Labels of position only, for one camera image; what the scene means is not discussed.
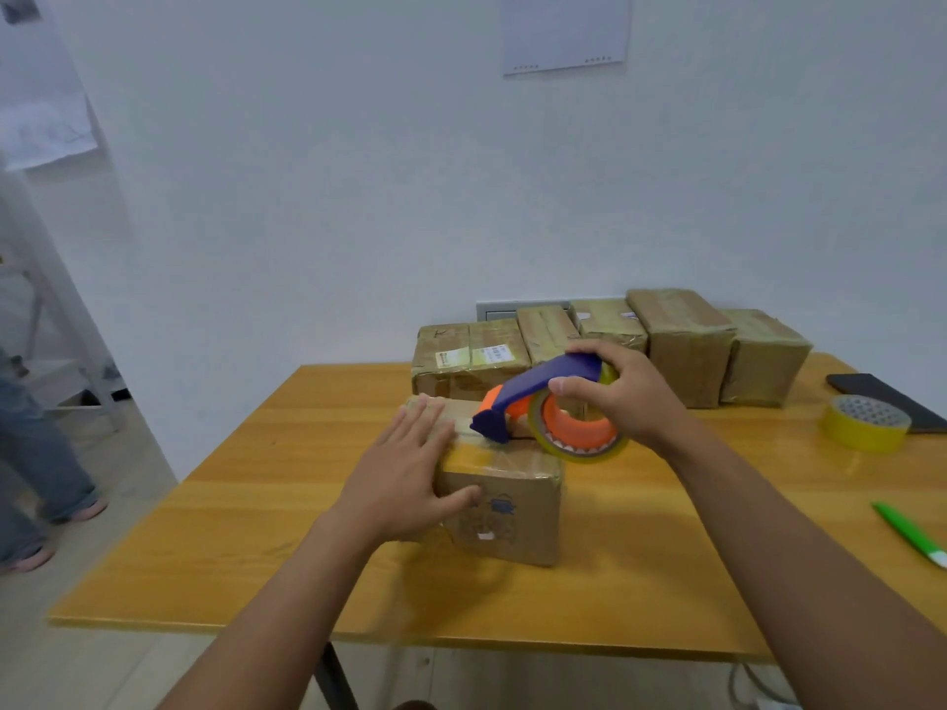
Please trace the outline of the white paper sheet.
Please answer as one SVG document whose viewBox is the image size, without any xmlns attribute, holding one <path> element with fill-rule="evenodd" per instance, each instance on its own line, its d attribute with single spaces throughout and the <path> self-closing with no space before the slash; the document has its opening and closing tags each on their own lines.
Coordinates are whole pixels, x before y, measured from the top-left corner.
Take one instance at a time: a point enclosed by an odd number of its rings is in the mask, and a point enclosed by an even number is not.
<svg viewBox="0 0 947 710">
<path fill-rule="evenodd" d="M 0 0 L 0 168 L 96 150 L 84 87 L 46 0 Z"/>
</svg>

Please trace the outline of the person's left forearm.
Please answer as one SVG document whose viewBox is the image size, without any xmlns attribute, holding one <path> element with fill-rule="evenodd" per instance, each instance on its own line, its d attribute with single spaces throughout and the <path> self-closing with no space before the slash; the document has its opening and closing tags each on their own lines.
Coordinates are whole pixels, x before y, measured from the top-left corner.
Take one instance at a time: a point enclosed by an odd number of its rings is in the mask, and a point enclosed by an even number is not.
<svg viewBox="0 0 947 710">
<path fill-rule="evenodd" d="M 329 635 L 384 540 L 375 510 L 332 508 L 155 710 L 298 710 Z"/>
</svg>

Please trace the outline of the cardboard box blue drawing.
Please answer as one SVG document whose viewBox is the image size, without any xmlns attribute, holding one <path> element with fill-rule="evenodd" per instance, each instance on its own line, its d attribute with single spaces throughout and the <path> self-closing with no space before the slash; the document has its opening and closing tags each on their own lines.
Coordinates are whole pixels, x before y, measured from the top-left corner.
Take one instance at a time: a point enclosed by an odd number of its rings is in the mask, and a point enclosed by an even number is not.
<svg viewBox="0 0 947 710">
<path fill-rule="evenodd" d="M 544 451 L 526 416 L 507 419 L 510 441 L 497 444 L 471 428 L 479 402 L 443 398 L 441 420 L 455 425 L 451 449 L 434 476 L 437 496 L 478 487 L 476 505 L 442 523 L 453 543 L 503 561 L 553 567 L 561 557 L 561 459 Z"/>
</svg>

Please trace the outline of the black table leg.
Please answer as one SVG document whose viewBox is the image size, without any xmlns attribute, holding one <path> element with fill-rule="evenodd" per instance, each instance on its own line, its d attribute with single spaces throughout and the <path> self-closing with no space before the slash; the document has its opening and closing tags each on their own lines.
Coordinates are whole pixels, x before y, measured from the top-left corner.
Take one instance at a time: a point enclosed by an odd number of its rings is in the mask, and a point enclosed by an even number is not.
<svg viewBox="0 0 947 710">
<path fill-rule="evenodd" d="M 334 645 L 326 642 L 314 668 L 316 681 L 328 710 L 359 710 Z"/>
</svg>

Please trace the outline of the person's right forearm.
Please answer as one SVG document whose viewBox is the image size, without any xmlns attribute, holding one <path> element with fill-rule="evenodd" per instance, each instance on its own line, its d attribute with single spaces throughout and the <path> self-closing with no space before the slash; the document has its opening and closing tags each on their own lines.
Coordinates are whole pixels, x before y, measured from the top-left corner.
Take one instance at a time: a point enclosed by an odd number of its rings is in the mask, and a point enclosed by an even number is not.
<svg viewBox="0 0 947 710">
<path fill-rule="evenodd" d="M 702 424 L 661 437 L 802 710 L 947 710 L 947 635 Z"/>
</svg>

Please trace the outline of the black smartphone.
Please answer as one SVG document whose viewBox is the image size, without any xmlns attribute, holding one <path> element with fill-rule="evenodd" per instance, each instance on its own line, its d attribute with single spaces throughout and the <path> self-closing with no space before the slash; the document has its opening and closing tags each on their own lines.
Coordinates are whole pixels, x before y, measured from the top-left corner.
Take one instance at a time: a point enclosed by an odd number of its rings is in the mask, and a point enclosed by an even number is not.
<svg viewBox="0 0 947 710">
<path fill-rule="evenodd" d="M 947 419 L 870 373 L 834 373 L 825 380 L 838 393 L 871 398 L 904 412 L 911 421 L 910 434 L 947 435 Z"/>
</svg>

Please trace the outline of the row of taped brown parcels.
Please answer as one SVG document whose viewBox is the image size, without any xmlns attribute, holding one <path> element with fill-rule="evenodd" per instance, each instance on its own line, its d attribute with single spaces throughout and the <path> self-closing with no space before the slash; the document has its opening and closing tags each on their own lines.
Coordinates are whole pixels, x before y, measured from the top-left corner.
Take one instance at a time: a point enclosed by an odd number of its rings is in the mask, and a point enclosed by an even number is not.
<svg viewBox="0 0 947 710">
<path fill-rule="evenodd" d="M 690 289 L 630 289 L 622 298 L 533 303 L 509 317 L 423 326 L 412 392 L 480 401 L 579 339 L 645 354 L 693 409 L 783 405 L 812 348 L 759 309 L 717 309 Z"/>
</svg>

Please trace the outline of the blue orange tape dispenser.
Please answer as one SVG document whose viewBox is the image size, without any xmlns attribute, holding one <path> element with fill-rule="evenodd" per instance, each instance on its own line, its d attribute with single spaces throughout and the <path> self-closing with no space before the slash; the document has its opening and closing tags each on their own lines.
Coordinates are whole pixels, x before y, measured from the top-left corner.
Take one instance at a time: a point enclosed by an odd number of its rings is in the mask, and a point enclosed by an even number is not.
<svg viewBox="0 0 947 710">
<path fill-rule="evenodd" d="M 513 439 L 512 425 L 520 423 L 536 441 L 526 425 L 527 403 L 539 389 L 542 373 L 539 367 L 544 363 L 491 389 L 473 415 L 470 429 L 493 443 L 506 444 Z"/>
</svg>

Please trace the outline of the grey wall socket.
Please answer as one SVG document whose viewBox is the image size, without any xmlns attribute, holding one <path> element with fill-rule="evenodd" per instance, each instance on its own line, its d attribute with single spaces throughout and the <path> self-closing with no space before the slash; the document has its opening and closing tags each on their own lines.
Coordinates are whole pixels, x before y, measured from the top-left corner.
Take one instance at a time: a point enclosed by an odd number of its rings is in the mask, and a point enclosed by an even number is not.
<svg viewBox="0 0 947 710">
<path fill-rule="evenodd" d="M 563 299 L 479 301 L 475 304 L 476 321 L 516 319 L 516 314 L 521 309 L 549 306 L 565 310 L 568 309 L 569 302 Z"/>
</svg>

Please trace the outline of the clear tape roll orange core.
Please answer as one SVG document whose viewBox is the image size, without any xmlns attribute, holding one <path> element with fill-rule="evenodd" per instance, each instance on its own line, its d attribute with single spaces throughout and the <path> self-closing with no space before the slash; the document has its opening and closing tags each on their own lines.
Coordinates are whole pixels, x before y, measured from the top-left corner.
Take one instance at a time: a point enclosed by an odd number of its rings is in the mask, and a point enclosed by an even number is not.
<svg viewBox="0 0 947 710">
<path fill-rule="evenodd" d="M 540 446 L 574 463 L 597 463 L 619 454 L 627 437 L 602 410 L 589 402 L 553 395 L 548 383 L 555 378 L 582 378 L 609 385 L 618 373 L 607 362 L 589 354 L 563 354 L 542 364 L 540 386 L 527 403 L 526 425 Z"/>
</svg>

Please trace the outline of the green white utility knife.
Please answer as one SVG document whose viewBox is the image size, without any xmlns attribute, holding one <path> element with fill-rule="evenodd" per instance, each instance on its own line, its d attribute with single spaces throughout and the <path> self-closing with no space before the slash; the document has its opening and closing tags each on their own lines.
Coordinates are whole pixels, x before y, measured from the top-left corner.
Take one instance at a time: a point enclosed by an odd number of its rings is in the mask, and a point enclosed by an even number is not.
<svg viewBox="0 0 947 710">
<path fill-rule="evenodd" d="M 941 569 L 947 570 L 947 550 L 941 548 L 917 524 L 892 505 L 872 501 L 871 507 L 890 528 L 899 534 L 912 548 Z"/>
</svg>

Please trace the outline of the person's left hand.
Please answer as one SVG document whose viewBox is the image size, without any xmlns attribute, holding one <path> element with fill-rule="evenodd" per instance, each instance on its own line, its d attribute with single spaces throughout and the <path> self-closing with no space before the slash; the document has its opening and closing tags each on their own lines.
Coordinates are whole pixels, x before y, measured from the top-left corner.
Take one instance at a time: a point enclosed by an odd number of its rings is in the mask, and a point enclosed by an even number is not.
<svg viewBox="0 0 947 710">
<path fill-rule="evenodd" d="M 443 416 L 442 419 L 444 455 L 436 465 L 376 465 L 376 441 L 384 429 L 364 451 L 340 496 L 325 513 L 332 525 L 354 533 L 368 547 L 376 548 L 383 542 L 407 539 L 441 524 L 435 475 L 456 439 L 455 422 Z"/>
</svg>

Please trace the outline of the white wall poster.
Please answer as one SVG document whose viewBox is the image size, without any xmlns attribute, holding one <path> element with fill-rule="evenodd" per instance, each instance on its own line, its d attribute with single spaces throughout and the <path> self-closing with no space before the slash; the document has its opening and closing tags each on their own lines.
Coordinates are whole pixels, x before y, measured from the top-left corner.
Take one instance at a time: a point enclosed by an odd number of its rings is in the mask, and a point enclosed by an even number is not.
<svg viewBox="0 0 947 710">
<path fill-rule="evenodd" d="M 504 76 L 626 60 L 632 0 L 499 0 Z"/>
</svg>

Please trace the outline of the person's right hand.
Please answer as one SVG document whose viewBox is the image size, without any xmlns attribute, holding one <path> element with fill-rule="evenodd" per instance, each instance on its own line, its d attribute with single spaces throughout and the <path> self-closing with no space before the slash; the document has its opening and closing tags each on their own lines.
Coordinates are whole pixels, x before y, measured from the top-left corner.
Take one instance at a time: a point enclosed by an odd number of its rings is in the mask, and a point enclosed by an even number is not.
<svg viewBox="0 0 947 710">
<path fill-rule="evenodd" d="M 695 419 L 645 355 L 599 339 L 578 341 L 569 352 L 595 355 L 618 372 L 594 405 L 620 432 L 666 460 L 683 447 Z"/>
</svg>

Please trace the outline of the yellow tape roll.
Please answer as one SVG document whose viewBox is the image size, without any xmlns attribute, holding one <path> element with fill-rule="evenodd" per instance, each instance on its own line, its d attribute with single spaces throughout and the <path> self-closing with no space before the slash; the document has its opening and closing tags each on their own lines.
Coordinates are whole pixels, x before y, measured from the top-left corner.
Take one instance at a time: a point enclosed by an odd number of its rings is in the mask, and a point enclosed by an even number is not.
<svg viewBox="0 0 947 710">
<path fill-rule="evenodd" d="M 860 394 L 835 396 L 819 422 L 835 443 L 862 453 L 894 453 L 905 442 L 912 419 L 893 405 Z"/>
</svg>

